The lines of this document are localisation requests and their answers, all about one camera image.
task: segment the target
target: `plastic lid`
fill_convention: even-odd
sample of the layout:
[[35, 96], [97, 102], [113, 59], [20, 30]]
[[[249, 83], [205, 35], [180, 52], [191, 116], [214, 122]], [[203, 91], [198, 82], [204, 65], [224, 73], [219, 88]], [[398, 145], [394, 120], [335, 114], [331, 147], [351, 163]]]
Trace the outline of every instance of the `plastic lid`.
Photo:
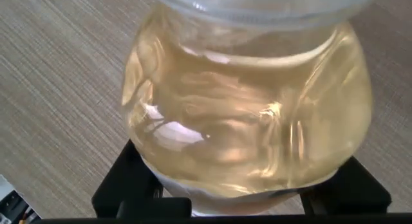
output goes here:
[[296, 29], [347, 19], [371, 0], [161, 0], [190, 15], [241, 25]]

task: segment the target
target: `yellow liquid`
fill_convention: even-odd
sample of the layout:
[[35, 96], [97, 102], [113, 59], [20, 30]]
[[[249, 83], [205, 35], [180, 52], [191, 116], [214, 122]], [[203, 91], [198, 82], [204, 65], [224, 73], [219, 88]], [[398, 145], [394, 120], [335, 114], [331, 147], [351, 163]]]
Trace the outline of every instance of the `yellow liquid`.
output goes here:
[[243, 43], [252, 56], [189, 48], [165, 16], [155, 10], [136, 36], [122, 115], [146, 164], [194, 210], [262, 212], [279, 200], [242, 197], [327, 180], [361, 144], [372, 96], [348, 23], [312, 50], [268, 57], [265, 41]]

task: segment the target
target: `black stand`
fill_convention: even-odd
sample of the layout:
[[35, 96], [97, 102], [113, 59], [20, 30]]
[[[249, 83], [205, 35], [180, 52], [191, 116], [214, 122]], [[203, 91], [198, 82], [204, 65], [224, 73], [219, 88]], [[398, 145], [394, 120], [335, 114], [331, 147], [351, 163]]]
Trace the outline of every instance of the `black stand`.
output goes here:
[[129, 141], [92, 198], [97, 219], [41, 223], [412, 223], [412, 214], [386, 214], [389, 192], [354, 157], [327, 182], [302, 190], [305, 215], [191, 218], [189, 199], [162, 192]]

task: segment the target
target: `wood grain surface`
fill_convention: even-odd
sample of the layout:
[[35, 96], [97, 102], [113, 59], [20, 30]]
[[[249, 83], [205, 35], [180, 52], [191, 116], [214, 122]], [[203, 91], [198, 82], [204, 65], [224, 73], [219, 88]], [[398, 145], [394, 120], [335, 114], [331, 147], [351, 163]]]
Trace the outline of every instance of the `wood grain surface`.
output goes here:
[[[154, 0], [0, 0], [0, 174], [44, 218], [93, 216], [91, 196], [127, 136], [124, 60]], [[412, 0], [353, 19], [375, 94], [357, 158], [412, 212]], [[302, 212], [298, 199], [274, 213]]]

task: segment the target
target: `glass jar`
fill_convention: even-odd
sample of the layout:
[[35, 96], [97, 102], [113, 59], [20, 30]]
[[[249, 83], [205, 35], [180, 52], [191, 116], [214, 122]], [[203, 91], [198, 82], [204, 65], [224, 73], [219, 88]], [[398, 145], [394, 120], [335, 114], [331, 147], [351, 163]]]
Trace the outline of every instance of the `glass jar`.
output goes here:
[[126, 64], [122, 116], [172, 196], [197, 215], [259, 214], [333, 176], [371, 121], [346, 21], [369, 1], [159, 0]]

